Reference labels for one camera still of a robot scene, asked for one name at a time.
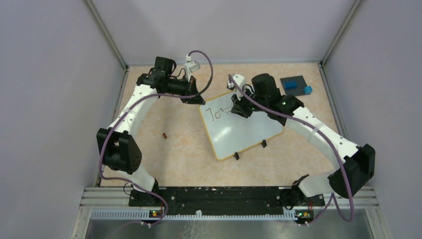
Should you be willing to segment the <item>yellow-framed whiteboard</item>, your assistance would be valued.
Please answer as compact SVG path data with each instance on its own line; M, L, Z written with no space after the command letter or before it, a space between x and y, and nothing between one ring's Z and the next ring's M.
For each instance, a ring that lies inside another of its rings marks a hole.
M231 97L234 92L226 92L206 101L199 106L203 124L212 150L217 160L230 157L239 158L239 154L251 147L266 147L268 140L280 135L283 126L267 117L265 112L254 112L249 118L226 113L223 110L233 106Z

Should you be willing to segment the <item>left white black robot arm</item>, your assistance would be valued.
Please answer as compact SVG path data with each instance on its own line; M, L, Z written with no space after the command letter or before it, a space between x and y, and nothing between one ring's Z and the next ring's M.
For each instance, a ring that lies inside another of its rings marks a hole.
M159 201L158 183L142 166L142 152L134 135L138 133L144 118L153 104L161 97L179 98L185 104L204 105L202 92L197 89L192 73L200 68L197 61L186 55L183 76L174 76L176 62L165 57L156 57L154 67L141 74L134 91L117 118L97 132L100 151L100 168L107 167L118 172L120 180L141 192L141 200L148 206Z

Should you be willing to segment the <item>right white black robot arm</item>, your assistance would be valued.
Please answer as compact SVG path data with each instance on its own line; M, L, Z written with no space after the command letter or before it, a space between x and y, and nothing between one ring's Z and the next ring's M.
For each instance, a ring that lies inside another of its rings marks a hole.
M360 146L322 123L298 98L283 95L268 73L253 77L251 89L244 90L244 82L242 75L228 76L227 87L236 90L232 113L248 118L253 112L265 112L268 118L306 138L334 167L296 180L292 185L296 204L305 205L313 196L326 193L350 199L374 176L372 146Z

